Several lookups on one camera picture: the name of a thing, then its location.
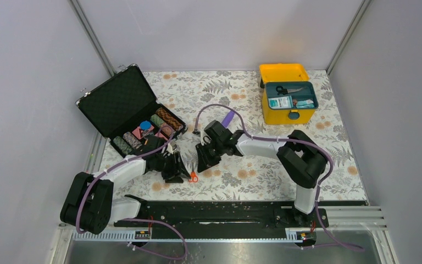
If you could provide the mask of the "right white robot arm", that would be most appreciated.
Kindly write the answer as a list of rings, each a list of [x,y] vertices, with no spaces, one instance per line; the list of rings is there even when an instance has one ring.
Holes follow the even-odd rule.
[[[318,184],[331,158],[307,134],[294,130],[287,137],[255,136],[244,129],[231,132],[214,120],[201,132],[201,138],[195,146],[198,172],[218,165],[223,155],[278,160],[296,184],[295,223],[306,227],[314,221]]]

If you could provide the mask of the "black handled scissors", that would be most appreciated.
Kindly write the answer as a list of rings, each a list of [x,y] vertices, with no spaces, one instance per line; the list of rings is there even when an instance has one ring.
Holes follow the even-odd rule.
[[[284,88],[283,86],[277,86],[275,88],[275,90],[277,92],[277,95],[283,95],[284,96],[284,95],[300,92],[300,91],[304,90],[305,88],[306,88],[305,86],[301,86],[301,87],[296,88],[296,89],[287,89],[287,88]]]

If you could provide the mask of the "teal divided tray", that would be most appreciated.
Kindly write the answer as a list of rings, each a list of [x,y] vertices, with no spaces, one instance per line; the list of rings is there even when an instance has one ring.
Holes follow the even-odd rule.
[[[291,109],[317,109],[319,107],[319,103],[318,103],[318,99],[317,96],[315,94],[315,90],[314,90],[314,86],[311,82],[309,81],[289,81],[289,82],[268,82],[267,84],[265,84],[265,88],[264,88],[264,93],[263,93],[263,98],[262,98],[262,102],[266,103],[266,105],[269,107],[268,105],[268,99],[269,98],[274,98],[274,97],[282,97],[283,95],[277,95],[277,92],[275,90],[275,88],[277,86],[283,86],[284,88],[287,89],[296,89],[299,88],[301,86],[305,86],[306,88],[300,92],[296,92],[296,93],[290,93],[288,95],[284,95],[284,96],[292,96],[292,99],[295,99],[297,101],[303,101],[303,100],[313,100],[314,101],[314,108],[297,108],[295,104],[293,104],[293,108]],[[270,110],[288,110],[288,109],[271,109],[269,107]]]

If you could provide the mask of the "teal packet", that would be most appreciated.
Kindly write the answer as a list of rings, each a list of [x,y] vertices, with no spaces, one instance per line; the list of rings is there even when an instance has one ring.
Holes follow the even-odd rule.
[[[314,101],[313,100],[303,100],[303,101],[297,101],[296,103],[297,108],[314,108]]]

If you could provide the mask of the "yellow plastic box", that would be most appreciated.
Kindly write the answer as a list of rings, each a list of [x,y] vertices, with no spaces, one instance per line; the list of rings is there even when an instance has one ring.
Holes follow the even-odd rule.
[[[304,66],[297,63],[261,64],[259,66],[259,72],[260,88],[263,89],[263,93],[265,84],[269,82],[309,81],[309,76]],[[270,110],[266,103],[262,102],[262,99],[261,105],[264,121],[269,125],[307,124],[317,110]]]

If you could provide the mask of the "gauze dressing packet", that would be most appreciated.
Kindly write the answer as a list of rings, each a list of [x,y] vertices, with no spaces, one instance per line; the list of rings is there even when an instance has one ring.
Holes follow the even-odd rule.
[[[271,109],[291,109],[293,108],[293,99],[292,96],[269,98],[268,105]]]

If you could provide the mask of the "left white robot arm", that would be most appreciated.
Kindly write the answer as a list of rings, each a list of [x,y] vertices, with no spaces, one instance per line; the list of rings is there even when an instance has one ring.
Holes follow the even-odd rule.
[[[60,220],[79,233],[99,234],[106,226],[128,219],[135,226],[148,221],[147,209],[138,198],[114,198],[114,192],[135,177],[159,172],[166,183],[191,179],[180,152],[172,139],[148,136],[136,155],[125,158],[108,169],[74,176],[63,203]]]

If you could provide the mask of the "orange handled scissors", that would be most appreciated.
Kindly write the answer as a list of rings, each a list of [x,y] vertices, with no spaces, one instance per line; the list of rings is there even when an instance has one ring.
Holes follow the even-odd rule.
[[[197,183],[199,181],[194,162],[191,163],[190,177],[191,178],[188,180],[190,183]]]

